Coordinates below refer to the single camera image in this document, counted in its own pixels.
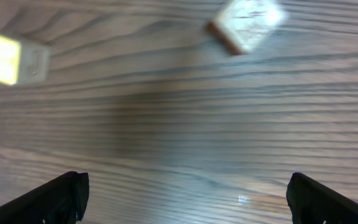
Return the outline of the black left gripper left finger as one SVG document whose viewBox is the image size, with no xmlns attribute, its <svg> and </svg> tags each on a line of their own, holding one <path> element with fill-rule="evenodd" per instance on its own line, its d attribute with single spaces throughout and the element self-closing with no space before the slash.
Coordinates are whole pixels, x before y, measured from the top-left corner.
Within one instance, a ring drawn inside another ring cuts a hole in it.
<svg viewBox="0 0 358 224">
<path fill-rule="evenodd" d="M 75 224 L 89 196 L 88 173 L 69 171 L 0 206 L 0 224 Z"/>
</svg>

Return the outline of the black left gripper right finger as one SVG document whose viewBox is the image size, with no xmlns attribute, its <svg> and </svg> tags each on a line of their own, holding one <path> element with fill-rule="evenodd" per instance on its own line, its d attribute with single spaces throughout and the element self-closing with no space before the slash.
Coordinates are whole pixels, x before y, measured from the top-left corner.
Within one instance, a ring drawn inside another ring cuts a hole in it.
<svg viewBox="0 0 358 224">
<path fill-rule="evenodd" d="M 358 224 L 358 203 L 300 172 L 292 174 L 286 198 L 293 224 Z"/>
</svg>

